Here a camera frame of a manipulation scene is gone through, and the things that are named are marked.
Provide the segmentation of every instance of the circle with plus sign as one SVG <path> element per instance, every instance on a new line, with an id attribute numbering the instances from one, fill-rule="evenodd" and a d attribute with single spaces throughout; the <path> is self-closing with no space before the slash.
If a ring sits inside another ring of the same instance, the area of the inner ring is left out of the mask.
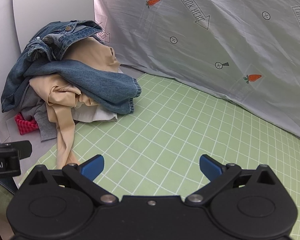
<path id="1" fill-rule="evenodd" d="M 177 42 L 178 42 L 178 40 L 177 40 L 177 38 L 176 37 L 171 37 L 170 38 L 170 42 L 172 43 L 172 44 L 176 44 Z"/>
<path id="2" fill-rule="evenodd" d="M 263 12 L 262 17 L 266 20 L 270 20 L 270 14 L 268 12 Z"/>
<path id="3" fill-rule="evenodd" d="M 215 63 L 217 69 L 222 69 L 222 64 L 220 62 Z"/>

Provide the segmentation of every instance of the beige garment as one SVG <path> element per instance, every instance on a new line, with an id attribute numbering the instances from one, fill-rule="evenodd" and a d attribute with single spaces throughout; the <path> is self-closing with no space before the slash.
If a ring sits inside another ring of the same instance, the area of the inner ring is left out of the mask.
<path id="1" fill-rule="evenodd" d="M 71 150 L 75 124 L 71 108 L 77 104 L 95 106 L 98 103 L 64 80 L 58 74 L 36 76 L 29 81 L 34 91 L 46 102 L 50 122 L 57 126 L 57 169 L 68 163 L 78 163 Z"/>
<path id="2" fill-rule="evenodd" d="M 101 44 L 92 37 L 72 44 L 63 59 L 78 60 L 94 69 L 108 72 L 118 72 L 120 66 L 113 48 Z"/>

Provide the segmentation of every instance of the triangular cutout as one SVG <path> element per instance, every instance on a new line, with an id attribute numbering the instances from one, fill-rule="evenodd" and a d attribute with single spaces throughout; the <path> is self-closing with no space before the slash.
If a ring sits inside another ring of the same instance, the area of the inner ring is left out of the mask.
<path id="1" fill-rule="evenodd" d="M 274 185 L 275 182 L 271 178 L 270 174 L 268 171 L 262 171 L 259 178 L 258 178 L 258 183 L 263 183 L 263 184 L 270 184 Z"/>
<path id="2" fill-rule="evenodd" d="M 37 173 L 34 175 L 32 180 L 30 181 L 29 185 L 36 185 L 36 184 L 42 184 L 47 183 L 47 179 L 44 176 L 42 171 L 37 171 Z"/>

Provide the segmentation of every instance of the white sheet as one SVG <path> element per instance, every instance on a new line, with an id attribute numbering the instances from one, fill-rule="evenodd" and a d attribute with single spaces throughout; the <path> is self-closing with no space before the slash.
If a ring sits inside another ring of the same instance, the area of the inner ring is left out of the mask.
<path id="1" fill-rule="evenodd" d="M 147 1 L 94 0 L 100 37 L 122 64 L 229 99 L 300 137 L 300 0 Z M 253 74 L 262 77 L 247 84 Z"/>

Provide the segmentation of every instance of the gray garment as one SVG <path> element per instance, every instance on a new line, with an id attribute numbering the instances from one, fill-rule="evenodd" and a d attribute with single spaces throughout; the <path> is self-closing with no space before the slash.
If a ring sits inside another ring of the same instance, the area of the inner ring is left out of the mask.
<path id="1" fill-rule="evenodd" d="M 33 118 L 36 120 L 41 141 L 57 137 L 56 124 L 48 119 L 45 101 L 37 95 L 30 85 L 26 87 L 16 110 L 22 114 L 25 120 L 30 121 Z"/>

